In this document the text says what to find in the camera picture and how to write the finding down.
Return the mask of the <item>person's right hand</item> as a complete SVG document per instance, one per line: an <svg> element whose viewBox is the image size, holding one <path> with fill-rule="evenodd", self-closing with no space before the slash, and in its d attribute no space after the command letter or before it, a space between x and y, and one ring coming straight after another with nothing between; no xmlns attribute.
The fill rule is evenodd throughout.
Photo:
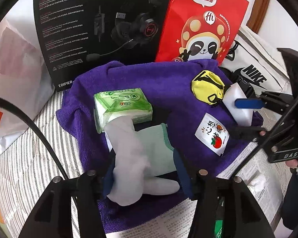
<svg viewBox="0 0 298 238"><path fill-rule="evenodd" d="M269 163L296 160L298 168L298 133L295 131L288 130L274 134L263 144L263 150L268 156Z"/></svg>

